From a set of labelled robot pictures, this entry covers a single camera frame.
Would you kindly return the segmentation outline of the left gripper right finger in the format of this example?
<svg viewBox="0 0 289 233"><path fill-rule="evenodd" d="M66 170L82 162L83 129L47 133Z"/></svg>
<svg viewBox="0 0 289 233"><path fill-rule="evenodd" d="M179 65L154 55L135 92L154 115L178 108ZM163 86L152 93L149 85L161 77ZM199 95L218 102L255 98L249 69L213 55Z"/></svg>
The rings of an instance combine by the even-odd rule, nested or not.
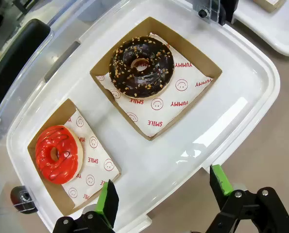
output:
<svg viewBox="0 0 289 233"><path fill-rule="evenodd" d="M235 190L220 165L210 166L209 183L220 212L208 233L234 233L241 220L251 220L260 233L289 233L289 215L272 187Z"/></svg>

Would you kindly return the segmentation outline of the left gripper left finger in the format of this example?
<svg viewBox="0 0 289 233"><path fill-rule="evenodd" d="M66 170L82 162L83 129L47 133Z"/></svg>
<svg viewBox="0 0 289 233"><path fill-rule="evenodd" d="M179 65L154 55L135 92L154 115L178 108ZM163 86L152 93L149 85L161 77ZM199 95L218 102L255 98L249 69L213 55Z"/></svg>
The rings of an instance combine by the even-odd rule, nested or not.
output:
<svg viewBox="0 0 289 233"><path fill-rule="evenodd" d="M83 209L81 216L59 218L54 226L54 233L113 233L119 206L119 197L114 183L105 182L96 204Z"/></svg>

